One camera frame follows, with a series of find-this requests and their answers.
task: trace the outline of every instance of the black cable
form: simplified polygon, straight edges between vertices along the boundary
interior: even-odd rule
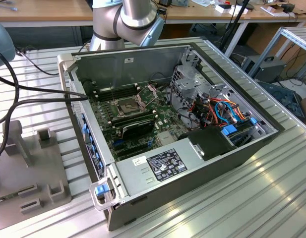
[[[50,76],[58,76],[59,75],[59,73],[48,73],[48,72],[42,70],[26,54],[24,54],[23,52],[19,51],[18,48],[15,47],[15,50],[16,50],[17,55],[23,56],[24,58],[26,58],[36,69],[38,69],[42,73],[45,73],[45,74],[50,75]]]
[[[234,17],[234,13],[235,13],[235,11],[236,11],[237,4],[238,4],[238,1],[236,0],[236,4],[234,5],[234,10],[233,10],[233,13],[232,13],[232,16],[231,16],[230,22],[229,22],[229,24],[228,24],[228,26],[227,26],[227,28],[226,28],[226,31],[224,32],[224,34],[223,34],[223,36],[222,36],[222,38],[221,38],[221,42],[220,42],[220,46],[219,46],[219,48],[220,48],[220,47],[221,47],[221,45],[222,45],[222,41],[223,41],[224,36],[226,35],[226,33],[228,32],[228,30],[229,30],[229,28],[230,28],[230,24],[231,24],[232,19],[233,19],[233,17]]]
[[[16,77],[16,74],[12,68],[12,66],[9,64],[9,62],[7,61],[7,59],[0,53],[0,59],[3,61],[3,63],[6,65],[7,69],[9,70],[10,72],[10,75],[12,76],[13,78],[13,81],[14,81],[14,85],[15,85],[15,97],[14,97],[14,101],[13,103],[17,103],[18,102],[18,99],[19,99],[19,84],[18,84],[18,80],[17,80],[17,77]],[[6,120],[6,115],[0,119],[0,124],[2,122],[4,122]]]
[[[85,95],[83,95],[83,97],[80,97],[80,98],[42,98],[42,99],[37,98],[37,99],[27,99],[27,100],[23,100],[23,101],[20,101],[20,102],[17,102],[15,104],[13,104],[6,114],[5,127],[4,127],[4,137],[3,137],[3,142],[0,146],[0,155],[3,153],[3,151],[6,147],[7,140],[8,140],[10,119],[11,119],[11,115],[12,115],[12,113],[15,110],[16,107],[18,107],[20,105],[23,105],[23,104],[28,104],[28,103],[55,103],[55,102],[69,103],[69,102],[83,101],[83,100],[87,100],[87,99],[88,99],[88,97],[85,96]]]
[[[227,35],[225,35],[225,36],[222,38],[222,41],[221,41],[221,44],[220,44],[220,48],[219,48],[221,51],[224,49],[226,43],[228,42],[229,37],[232,35],[232,33],[233,33],[233,31],[234,31],[234,29],[237,27],[238,21],[239,21],[239,19],[241,18],[242,14],[243,14],[243,12],[244,12],[244,9],[245,9],[245,7],[247,6],[248,2],[249,2],[249,0],[244,0],[244,1],[243,1],[243,5],[242,5],[240,11],[239,11],[238,14],[237,14],[237,17],[235,18],[235,20],[234,20],[234,22],[233,22],[233,24],[232,24],[232,27],[231,27],[230,30],[228,31]]]
[[[83,48],[84,48],[90,41],[91,41],[91,39],[88,40],[86,43],[84,43],[83,46],[79,49],[78,53],[80,53],[80,52],[83,50]]]
[[[10,82],[0,76],[0,82],[5,83],[9,86],[15,87],[15,84],[13,82]],[[19,89],[24,89],[28,91],[37,91],[37,92],[47,92],[47,93],[63,93],[67,95],[74,95],[74,96],[85,96],[80,93],[70,92],[70,91],[63,91],[63,90],[56,90],[56,89],[48,89],[48,88],[33,88],[33,87],[27,87],[23,85],[18,85]]]
[[[296,76],[298,73],[299,73],[299,71],[301,71],[301,69],[304,67],[306,65],[306,62],[303,64],[303,66],[302,67],[300,67],[300,69],[299,70],[297,70],[297,72],[293,75],[293,77],[294,76]]]
[[[296,62],[296,60],[298,59],[298,55],[300,54],[300,52],[301,52],[301,48],[299,49],[299,50],[297,50],[297,55],[296,55],[296,57],[294,58],[295,60],[294,60],[294,62],[293,62],[293,64],[286,70],[286,77],[287,78],[289,78],[289,76],[288,76],[288,71],[293,67],[293,65],[295,64],[295,62]]]
[[[173,83],[173,85],[171,86],[171,91],[170,91],[170,95],[171,95],[171,96],[170,96],[170,98],[168,97],[168,95],[167,95],[167,97],[169,98],[170,105],[171,105],[172,108],[176,111],[176,109],[174,108],[174,106],[173,106],[173,104],[172,104],[172,94],[173,94],[174,86],[175,86],[175,83]],[[181,117],[187,118],[187,119],[193,121],[194,123],[196,123],[197,125],[199,125],[199,122],[198,122],[198,121],[193,120],[193,119],[191,119],[191,118],[189,118],[189,117],[187,117],[187,116],[181,114],[180,112],[178,112],[178,114],[181,115]]]
[[[294,43],[283,53],[283,55],[282,55],[282,57],[280,58],[280,59],[282,59],[285,55],[286,55],[286,53],[292,48],[292,47],[294,47]]]
[[[20,102],[13,103],[13,105],[9,108],[6,116],[5,116],[5,127],[4,127],[4,137],[3,137],[3,142],[0,147],[0,155],[4,151],[6,147],[6,143],[8,140],[8,133],[9,133],[9,124],[10,124],[10,119],[13,111],[15,110],[16,107],[27,104],[27,103],[54,103],[54,102],[77,102],[77,101],[84,101],[88,100],[88,96],[80,94],[80,93],[75,93],[75,92],[70,92],[70,91],[62,91],[62,90],[55,90],[55,89],[45,89],[45,88],[32,88],[32,87],[27,87],[23,85],[18,85],[18,81],[16,80],[16,84],[13,82],[10,82],[0,76],[0,82],[6,83],[10,86],[18,87],[18,90],[25,89],[25,90],[30,90],[30,91],[38,91],[38,92],[51,92],[51,93],[62,93],[66,95],[74,95],[78,96],[79,98],[42,98],[42,99],[27,99],[23,100]]]

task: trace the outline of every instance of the black wire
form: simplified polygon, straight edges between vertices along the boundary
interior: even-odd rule
[[[78,53],[80,53],[80,52],[83,50],[83,48],[84,48],[90,41],[91,41],[91,39],[88,40],[86,43],[84,43],[83,46],[79,49]]]
[[[48,73],[44,70],[42,70],[41,68],[39,68],[26,54],[24,54],[23,52],[19,51],[18,48],[15,47],[15,50],[16,52],[18,52],[19,54],[18,55],[21,55],[23,56],[25,59],[27,59],[36,69],[38,69],[39,71],[41,71],[42,73],[45,73],[47,75],[50,75],[50,76],[58,76],[59,73]]]
[[[84,101],[88,100],[88,96],[80,94],[80,93],[75,93],[75,92],[69,92],[69,91],[62,91],[62,90],[55,90],[55,89],[45,89],[45,88],[32,88],[32,87],[27,87],[23,85],[18,85],[18,81],[16,80],[16,84],[13,82],[10,82],[0,76],[0,82],[6,83],[10,86],[18,87],[21,89],[25,90],[30,90],[30,91],[38,91],[38,92],[51,92],[51,93],[63,93],[67,95],[74,95],[78,96],[79,98],[42,98],[42,99],[27,99],[23,100],[20,102],[13,103],[13,105],[9,108],[6,116],[5,116],[5,127],[4,127],[4,136],[3,136],[3,142],[0,147],[0,155],[4,151],[7,140],[8,140],[8,133],[9,133],[9,124],[10,124],[10,119],[13,111],[15,110],[16,107],[23,105],[23,104],[28,104],[28,103],[54,103],[54,102],[77,102],[77,101]]]
[[[226,31],[224,32],[224,34],[223,34],[223,36],[222,36],[222,38],[221,38],[220,47],[221,47],[221,45],[222,45],[222,41],[223,41],[224,36],[226,35],[226,33],[227,33],[227,32],[228,32],[228,30],[229,30],[230,24],[231,24],[231,22],[232,22],[232,19],[233,19],[234,13],[235,13],[236,8],[237,8],[237,4],[238,4],[238,1],[236,0],[236,4],[234,5],[234,10],[233,10],[233,13],[232,13],[232,16],[231,16],[230,22],[229,22],[229,24],[228,24],[228,26],[227,26],[227,28],[226,28]]]
[[[7,85],[15,87],[15,84],[13,82],[10,82],[0,76],[0,82],[5,83]],[[68,95],[74,95],[74,96],[85,96],[80,93],[70,92],[70,91],[63,91],[63,90],[56,90],[56,89],[48,89],[48,88],[33,88],[33,87],[27,87],[23,85],[18,85],[20,89],[28,90],[28,91],[37,91],[37,92],[47,92],[47,93],[63,93]]]
[[[171,91],[170,91],[170,95],[171,95],[171,96],[170,96],[170,98],[169,98],[169,102],[170,102],[170,105],[172,106],[172,108],[173,108],[174,110],[176,110],[176,109],[174,108],[173,104],[172,104],[172,94],[173,94],[174,86],[175,86],[175,83],[173,83],[173,85],[171,86]],[[189,118],[189,117],[187,117],[187,116],[181,114],[180,112],[178,112],[178,114],[181,115],[181,117],[187,118],[187,119],[193,121],[194,123],[196,123],[197,125],[199,125],[199,122],[198,122],[198,121],[193,120],[193,119],[191,119],[191,118]]]
[[[303,81],[301,81],[301,80],[299,80],[299,81],[301,82],[301,84],[294,83],[292,80],[293,80],[293,79],[290,78],[290,82],[291,82],[292,84],[296,85],[296,86],[302,86],[302,85],[304,84]]]
[[[153,74],[149,77],[149,81],[151,81],[151,80],[153,79],[153,77],[154,77],[156,74],[160,74],[160,75],[163,76],[164,78],[167,78],[162,72],[156,72],[156,73],[153,73]]]
[[[299,49],[299,50],[297,50],[297,55],[296,55],[296,57],[295,57],[295,60],[294,60],[294,62],[293,62],[293,64],[286,70],[286,77],[288,77],[289,78],[289,76],[288,76],[288,71],[293,67],[293,65],[295,64],[295,62],[296,62],[296,60],[298,59],[298,55],[300,54],[300,52],[301,52],[301,48]]]
[[[11,115],[13,113],[13,111],[15,110],[16,107],[23,105],[23,104],[28,104],[28,103],[55,103],[55,102],[66,102],[66,103],[70,103],[70,102],[78,102],[78,101],[83,101],[83,100],[87,100],[88,97],[80,97],[80,98],[42,98],[42,99],[27,99],[27,100],[23,100],[20,102],[17,102],[15,104],[13,104],[10,109],[8,110],[7,114],[6,114],[6,121],[5,121],[5,127],[4,127],[4,137],[3,137],[3,142],[0,146],[0,155],[3,153],[6,144],[7,144],[7,140],[8,140],[8,133],[9,133],[9,124],[10,124],[10,118]]]
[[[282,55],[282,57],[281,57],[280,59],[282,59],[282,58],[286,55],[286,53],[287,53],[292,47],[294,47],[294,45],[295,45],[295,44],[292,44],[292,45],[283,53],[283,55]]]
[[[10,72],[12,78],[13,78],[13,81],[14,81],[13,84],[15,85],[15,97],[14,97],[13,103],[17,103],[18,99],[19,99],[19,84],[18,84],[18,80],[17,80],[16,74],[15,74],[12,66],[9,64],[7,59],[1,53],[0,53],[0,59],[6,65],[7,69],[9,70],[9,72]],[[5,120],[6,120],[6,115],[3,118],[0,119],[0,124],[2,122],[4,122]]]

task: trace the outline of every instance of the wooden desk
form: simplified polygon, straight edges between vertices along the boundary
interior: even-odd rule
[[[35,26],[83,26],[93,24],[93,13],[85,0],[13,0],[18,11],[0,8],[0,22],[4,27],[35,27]],[[214,6],[200,6],[194,2],[189,7],[170,6],[167,10],[167,24],[175,23],[227,23],[231,19],[228,13],[221,14]],[[273,17],[255,6],[240,19],[236,31],[225,55],[230,56],[235,45],[249,23],[255,22],[299,22],[306,23],[306,16]]]
[[[288,16],[274,17],[260,7],[262,5],[255,5],[253,11],[248,11],[243,14],[239,22],[301,22],[306,21],[306,16],[299,16],[297,20]],[[200,6],[194,2],[189,3],[189,7],[170,6],[167,9],[167,23],[220,23],[229,22],[231,15],[228,13],[220,13],[210,5],[208,7]]]
[[[0,8],[0,23],[4,27],[90,26],[93,24],[93,13],[85,0],[13,1],[15,4],[12,6],[18,8],[18,11]]]

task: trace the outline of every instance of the aluminum profile table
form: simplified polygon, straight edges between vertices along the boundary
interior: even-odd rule
[[[198,44],[286,131],[244,165],[125,227],[109,232],[104,213],[93,207],[88,191],[91,181],[65,104],[20,107],[15,110],[13,118],[22,122],[25,134],[33,134],[46,126],[57,132],[72,201],[1,230],[0,238],[306,237],[306,126],[210,42],[183,38],[161,40],[157,44],[188,42]],[[78,49],[31,51],[28,56],[44,70],[57,72],[56,56],[77,52]],[[16,57],[11,64],[23,85],[61,88],[58,77],[38,72],[21,57]],[[213,82],[221,81],[210,68],[205,66],[203,71]],[[11,80],[5,67],[0,68],[0,75]],[[10,107],[13,93],[12,87],[0,84],[0,116]],[[20,93],[21,99],[55,96],[23,90]]]
[[[279,49],[279,51],[276,53],[276,56],[279,57],[282,52],[285,50],[285,48],[288,46],[290,42],[295,43],[299,47],[306,50],[306,27],[281,27],[278,29],[270,43],[267,45],[253,68],[248,73],[249,76],[253,77],[257,69],[260,67],[263,60],[266,58],[270,50],[275,46],[275,44],[278,42],[281,36],[284,36],[287,38],[287,41],[283,44],[283,46]],[[306,64],[304,67],[300,70],[298,73],[298,77],[301,77],[306,72]]]

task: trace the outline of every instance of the power supply label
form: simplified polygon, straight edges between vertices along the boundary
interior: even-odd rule
[[[147,158],[147,162],[159,182],[187,170],[175,149]]]

